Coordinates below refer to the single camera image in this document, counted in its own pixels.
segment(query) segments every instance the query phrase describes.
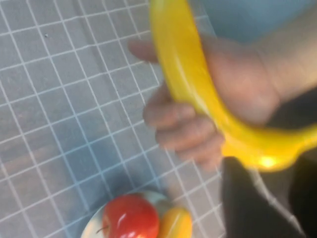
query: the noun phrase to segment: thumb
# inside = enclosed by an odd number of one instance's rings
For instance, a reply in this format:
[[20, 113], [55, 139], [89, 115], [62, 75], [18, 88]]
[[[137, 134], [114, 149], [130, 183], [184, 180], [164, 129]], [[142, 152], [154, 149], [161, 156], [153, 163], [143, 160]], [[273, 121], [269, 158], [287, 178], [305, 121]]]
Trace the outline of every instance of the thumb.
[[141, 60], [148, 62], [158, 61], [155, 47], [151, 41], [130, 40], [128, 49], [135, 57]]

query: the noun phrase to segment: yellow fruit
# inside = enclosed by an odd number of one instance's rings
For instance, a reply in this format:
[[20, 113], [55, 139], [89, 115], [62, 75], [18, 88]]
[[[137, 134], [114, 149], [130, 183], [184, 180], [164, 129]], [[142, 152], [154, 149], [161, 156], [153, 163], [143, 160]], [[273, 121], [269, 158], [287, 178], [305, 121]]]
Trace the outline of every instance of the yellow fruit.
[[158, 238], [191, 238], [192, 219], [188, 211], [181, 207], [168, 210], [159, 226]]
[[186, 0], [151, 0], [151, 27], [158, 59], [173, 98], [212, 117], [225, 136], [224, 156], [246, 167], [278, 171], [317, 145], [317, 126], [297, 131], [249, 126], [235, 118], [212, 83]]

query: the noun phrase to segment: apple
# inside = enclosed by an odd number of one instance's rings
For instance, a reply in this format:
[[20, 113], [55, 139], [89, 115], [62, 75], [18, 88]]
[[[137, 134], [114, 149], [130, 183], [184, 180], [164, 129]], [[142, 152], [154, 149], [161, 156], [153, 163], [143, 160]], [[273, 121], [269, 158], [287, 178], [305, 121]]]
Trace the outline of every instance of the apple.
[[141, 196], [123, 195], [105, 206], [102, 230], [105, 238], [157, 238], [159, 216]]

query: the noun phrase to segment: toy fruit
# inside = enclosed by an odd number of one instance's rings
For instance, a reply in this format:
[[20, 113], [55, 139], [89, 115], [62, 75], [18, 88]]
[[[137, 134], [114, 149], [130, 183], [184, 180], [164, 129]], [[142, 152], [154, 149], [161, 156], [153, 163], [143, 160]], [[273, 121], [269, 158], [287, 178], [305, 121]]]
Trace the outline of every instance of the toy fruit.
[[161, 219], [157, 238], [191, 238], [192, 219], [187, 210], [174, 207]]
[[224, 134], [224, 156], [246, 167], [282, 170], [317, 145], [317, 126], [297, 131], [258, 128], [235, 118], [212, 83], [190, 7], [186, 0], [151, 0], [151, 28], [158, 59], [173, 98], [212, 117]]
[[105, 206], [102, 231], [105, 238], [157, 238], [159, 216], [141, 196], [120, 196]]

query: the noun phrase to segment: grid pattern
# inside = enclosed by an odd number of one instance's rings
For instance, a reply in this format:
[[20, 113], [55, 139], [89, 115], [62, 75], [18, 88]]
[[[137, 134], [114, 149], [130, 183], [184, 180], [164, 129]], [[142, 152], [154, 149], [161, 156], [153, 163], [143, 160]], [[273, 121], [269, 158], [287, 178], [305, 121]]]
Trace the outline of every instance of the grid pattern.
[[142, 189], [186, 206], [196, 238], [224, 236], [220, 172], [160, 150], [142, 121], [162, 72], [126, 42], [150, 37], [146, 0], [0, 0], [1, 238], [78, 238]]

